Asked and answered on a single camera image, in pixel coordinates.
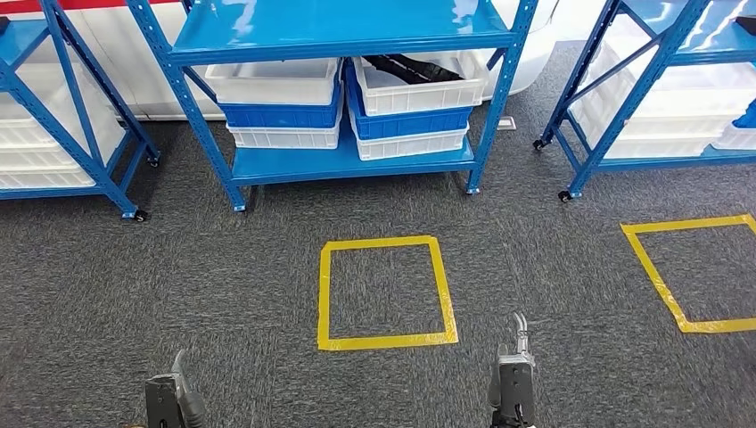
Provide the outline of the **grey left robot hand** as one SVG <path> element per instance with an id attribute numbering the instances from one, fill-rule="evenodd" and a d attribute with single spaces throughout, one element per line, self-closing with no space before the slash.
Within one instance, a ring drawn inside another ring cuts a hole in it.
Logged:
<path id="1" fill-rule="evenodd" d="M 206 406 L 203 396 L 195 391 L 188 381 L 182 360 L 186 350 L 181 349 L 174 358 L 171 374 L 177 389 L 177 404 L 180 412 L 181 426 L 185 428 L 202 428 L 206 422 Z"/>

